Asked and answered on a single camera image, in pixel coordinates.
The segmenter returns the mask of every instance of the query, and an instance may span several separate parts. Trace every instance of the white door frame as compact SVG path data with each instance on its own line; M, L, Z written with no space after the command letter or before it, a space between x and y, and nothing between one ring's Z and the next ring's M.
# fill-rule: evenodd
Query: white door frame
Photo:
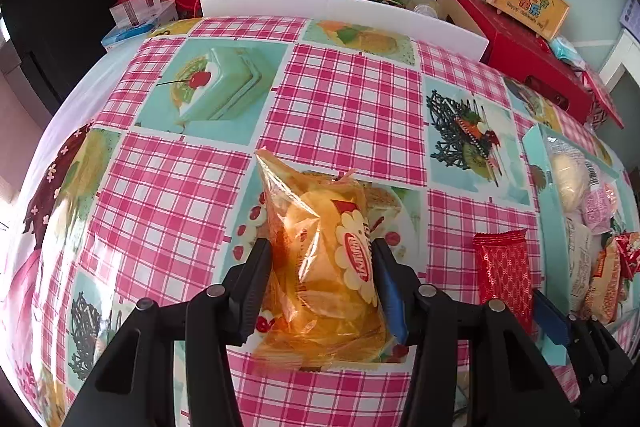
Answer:
M616 87L625 71L628 71L640 86L640 42L623 29L618 42L613 46L609 58L600 70L600 77L609 92Z

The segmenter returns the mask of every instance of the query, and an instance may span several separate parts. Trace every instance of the white stripe on wall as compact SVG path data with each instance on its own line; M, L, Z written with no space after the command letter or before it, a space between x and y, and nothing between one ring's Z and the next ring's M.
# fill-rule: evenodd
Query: white stripe on wall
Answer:
M615 40L605 39L602 41L577 41L572 42L576 48L595 48L597 46L613 46L616 43Z

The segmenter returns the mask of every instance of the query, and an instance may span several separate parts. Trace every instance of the metal screw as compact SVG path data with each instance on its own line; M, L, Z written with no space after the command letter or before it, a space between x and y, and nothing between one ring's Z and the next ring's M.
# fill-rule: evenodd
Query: metal screw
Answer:
M418 293L423 297L435 297L438 290L433 284L421 284L418 288Z
M212 284L207 288L209 297L222 297L225 294L225 287L222 284Z
M494 312L503 312L506 306L500 299L491 299L489 301L489 308Z
M144 310L148 310L153 306L156 302L149 297L143 297L138 302L136 302L136 309L143 312Z

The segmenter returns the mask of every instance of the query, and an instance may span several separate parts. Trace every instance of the potato chip bag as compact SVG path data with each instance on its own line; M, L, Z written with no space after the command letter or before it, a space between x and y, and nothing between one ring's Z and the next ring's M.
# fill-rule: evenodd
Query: potato chip bag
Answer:
M273 251L262 308L275 320L254 355L280 367L376 361L387 333L362 186L297 172L266 150L256 157Z

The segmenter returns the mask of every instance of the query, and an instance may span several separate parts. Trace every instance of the red bag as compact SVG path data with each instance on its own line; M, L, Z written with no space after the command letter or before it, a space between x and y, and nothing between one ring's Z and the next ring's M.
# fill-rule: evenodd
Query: red bag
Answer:
M526 229L504 233L476 233L474 250L480 303L500 299L509 307L527 334L530 334L533 290L526 235Z
M613 238L620 254L620 271L624 279L632 281L640 263L640 233L623 232Z

